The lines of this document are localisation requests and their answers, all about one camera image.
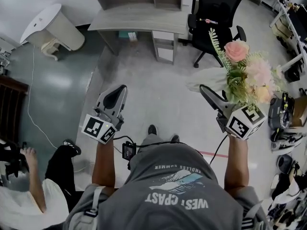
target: hand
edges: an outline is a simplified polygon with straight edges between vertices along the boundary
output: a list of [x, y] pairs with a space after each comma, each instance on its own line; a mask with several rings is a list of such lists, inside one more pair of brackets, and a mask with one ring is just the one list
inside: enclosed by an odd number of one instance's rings
[[34, 148], [20, 149], [20, 153], [25, 156], [29, 169], [37, 169], [36, 151]]

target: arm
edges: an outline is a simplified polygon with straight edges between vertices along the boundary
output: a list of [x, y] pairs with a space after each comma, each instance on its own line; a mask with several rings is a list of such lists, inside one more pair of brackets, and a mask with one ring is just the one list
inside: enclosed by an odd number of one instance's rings
[[229, 136], [228, 163], [224, 179], [224, 188], [231, 196], [248, 186], [248, 143]]
[[105, 145], [100, 142], [97, 144], [92, 183], [105, 186], [105, 191], [109, 195], [114, 192], [115, 168], [113, 138]]
[[39, 209], [44, 213], [46, 211], [46, 202], [42, 184], [38, 177], [37, 158], [34, 148], [28, 148], [20, 151], [27, 160], [30, 173], [30, 193], [37, 203]]

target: person in white shirt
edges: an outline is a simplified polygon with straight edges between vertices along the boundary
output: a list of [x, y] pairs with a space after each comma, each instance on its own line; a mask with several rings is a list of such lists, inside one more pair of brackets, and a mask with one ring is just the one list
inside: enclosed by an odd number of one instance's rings
[[29, 191], [0, 186], [1, 224], [17, 230], [41, 230], [66, 220], [83, 192], [75, 190], [71, 162], [81, 150], [70, 140], [63, 143], [50, 159], [43, 183], [38, 176], [35, 150], [21, 150], [29, 166]]

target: concrete floor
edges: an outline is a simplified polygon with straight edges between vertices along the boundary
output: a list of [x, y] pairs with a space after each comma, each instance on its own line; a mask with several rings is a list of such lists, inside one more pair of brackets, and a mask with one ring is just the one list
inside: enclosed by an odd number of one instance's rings
[[[266, 7], [242, 0], [239, 5], [232, 28], [236, 34], [236, 25], [244, 28], [251, 51], [268, 52], [267, 59], [273, 66], [282, 65], [288, 60], [285, 49], [273, 35], [270, 22], [275, 14]], [[168, 140], [172, 134], [178, 133], [180, 141], [203, 152], [208, 161], [212, 158], [225, 134], [216, 123], [216, 112], [205, 99], [196, 92], [187, 89], [185, 83], [189, 76], [202, 69], [219, 67], [211, 55], [205, 55], [200, 61], [199, 69], [193, 68], [193, 62], [200, 52], [192, 46], [179, 44], [174, 65], [159, 63], [155, 60], [152, 42], [139, 42], [136, 46], [125, 45], [114, 66], [110, 68], [108, 79], [102, 89], [110, 84], [126, 84], [129, 90], [125, 109], [122, 112], [125, 124], [115, 137], [130, 136], [137, 144], [145, 138], [150, 124], [158, 126], [160, 137]], [[87, 106], [95, 104], [95, 98]], [[267, 124], [249, 140], [248, 166], [250, 170], [250, 185], [255, 187], [260, 199], [269, 197], [270, 186], [277, 173], [277, 156], [271, 153], [269, 140], [270, 129]], [[115, 146], [121, 150], [125, 140], [115, 141]], [[304, 140], [297, 147], [293, 156], [303, 167], [306, 161]], [[94, 162], [96, 142], [78, 133], [77, 144], [83, 150], [82, 157]], [[219, 157], [216, 157], [212, 167], [221, 186], [224, 185], [224, 173], [227, 163], [228, 140], [221, 146]], [[127, 161], [115, 150], [116, 186], [120, 187], [129, 175]], [[75, 174], [76, 184], [85, 188], [90, 182], [92, 166]]]
[[[31, 90], [29, 112], [33, 121], [58, 147], [64, 139], [76, 140], [83, 103], [92, 72], [97, 66], [104, 42], [97, 32], [82, 31], [86, 41], [75, 52], [60, 47], [59, 61], [35, 49], [34, 83]], [[11, 55], [10, 76], [31, 84], [33, 45], [26, 44]], [[47, 162], [55, 148], [35, 127], [28, 114], [29, 95], [26, 97], [20, 123], [20, 141], [37, 150], [40, 176], [44, 178]]]

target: computer desk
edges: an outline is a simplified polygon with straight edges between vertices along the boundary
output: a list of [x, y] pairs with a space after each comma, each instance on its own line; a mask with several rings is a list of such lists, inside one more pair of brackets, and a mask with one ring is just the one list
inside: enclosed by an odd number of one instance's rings
[[89, 31], [98, 31], [114, 55], [120, 43], [117, 31], [151, 32], [156, 58], [160, 62], [174, 63], [178, 34], [187, 31], [188, 13], [158, 9], [153, 4], [126, 4], [101, 10]]

